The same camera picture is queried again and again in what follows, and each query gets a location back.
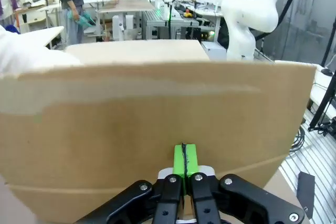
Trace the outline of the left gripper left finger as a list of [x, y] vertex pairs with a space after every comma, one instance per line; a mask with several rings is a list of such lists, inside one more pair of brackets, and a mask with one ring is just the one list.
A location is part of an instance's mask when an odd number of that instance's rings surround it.
[[138, 180], [78, 223], [176, 223], [183, 197], [186, 144], [174, 148], [173, 170], [154, 184]]

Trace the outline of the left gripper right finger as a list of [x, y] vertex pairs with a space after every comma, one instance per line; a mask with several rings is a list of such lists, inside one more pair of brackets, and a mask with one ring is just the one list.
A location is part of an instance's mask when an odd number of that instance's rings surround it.
[[196, 146], [185, 145], [185, 183], [197, 223], [221, 223], [220, 214], [242, 223], [302, 223], [304, 211], [235, 175], [221, 179], [201, 171]]

